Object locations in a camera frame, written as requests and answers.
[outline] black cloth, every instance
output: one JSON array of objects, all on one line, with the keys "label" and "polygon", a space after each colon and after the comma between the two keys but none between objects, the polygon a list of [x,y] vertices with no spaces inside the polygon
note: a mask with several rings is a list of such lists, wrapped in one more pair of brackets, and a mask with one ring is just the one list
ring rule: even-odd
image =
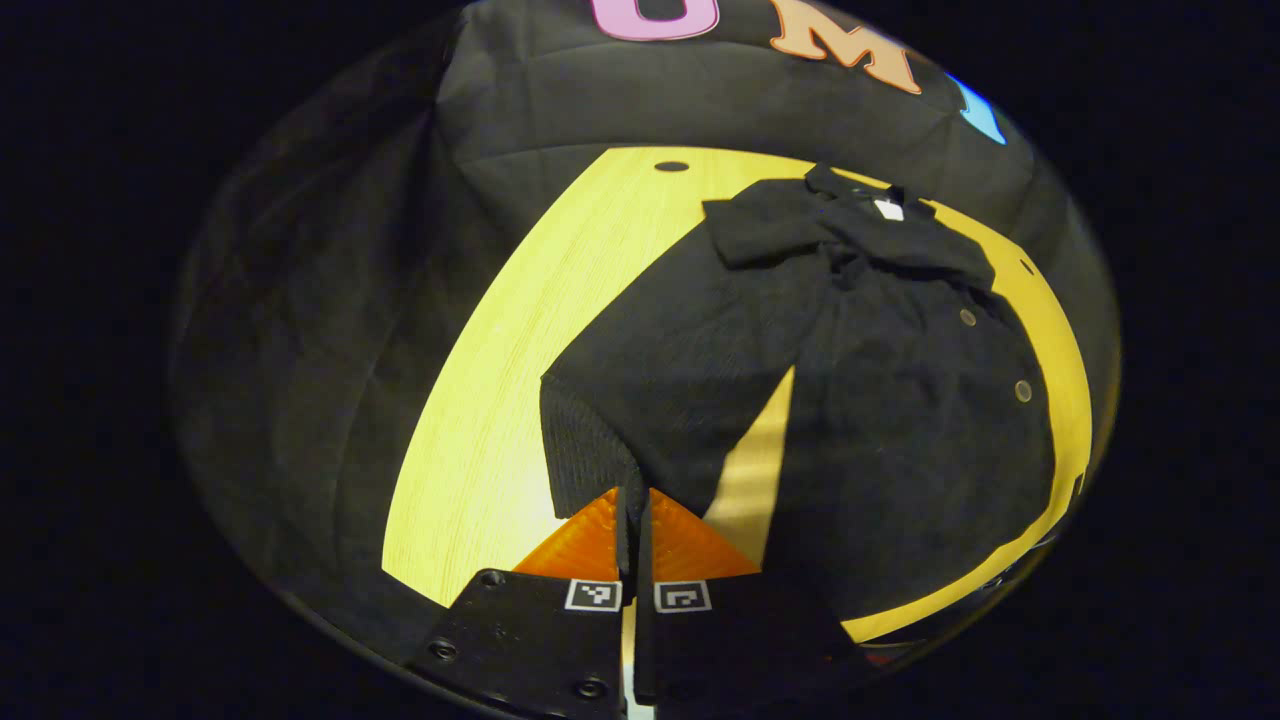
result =
[{"label": "black cloth", "polygon": [[705,514],[792,366],[764,570],[803,571],[841,618],[956,580],[1044,511],[1044,380],[980,246],[826,165],[704,209],[544,377],[558,516],[622,468]]}]

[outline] black background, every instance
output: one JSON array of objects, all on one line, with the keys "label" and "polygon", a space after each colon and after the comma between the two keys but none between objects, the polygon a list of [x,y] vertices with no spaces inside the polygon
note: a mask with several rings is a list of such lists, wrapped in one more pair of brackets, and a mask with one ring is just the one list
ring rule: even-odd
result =
[{"label": "black background", "polygon": [[[1262,3],[1230,17],[1181,5],[849,6],[1001,105],[1057,164],[1106,245],[1126,359],[1108,457],[1060,547],[847,712],[1280,712],[1261,612],[1275,568],[1265,496],[1280,477],[1263,38],[1280,26]],[[335,72],[434,13],[0,10],[0,158],[17,179],[0,205],[15,293],[4,398],[18,410],[0,717],[462,717],[250,575],[187,486],[161,387],[175,272],[219,179]]]}]

